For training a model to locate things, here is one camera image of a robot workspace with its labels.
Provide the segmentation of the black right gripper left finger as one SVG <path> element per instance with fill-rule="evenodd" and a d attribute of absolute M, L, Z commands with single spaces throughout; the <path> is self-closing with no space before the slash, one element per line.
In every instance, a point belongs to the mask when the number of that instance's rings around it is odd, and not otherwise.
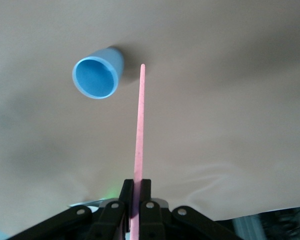
<path fill-rule="evenodd" d="M 99 201 L 96 211 L 87 204 L 76 205 L 9 239 L 124 240 L 129 230 L 133 188 L 134 181 L 126 179 L 119 198 Z"/>

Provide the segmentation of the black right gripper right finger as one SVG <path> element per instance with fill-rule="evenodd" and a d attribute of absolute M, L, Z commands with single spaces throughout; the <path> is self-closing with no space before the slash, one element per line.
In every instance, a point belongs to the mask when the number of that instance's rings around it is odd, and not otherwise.
<path fill-rule="evenodd" d="M 140 186 L 140 240 L 240 240 L 233 231 L 190 206 L 169 210 L 167 201 L 151 197 L 152 182 Z"/>

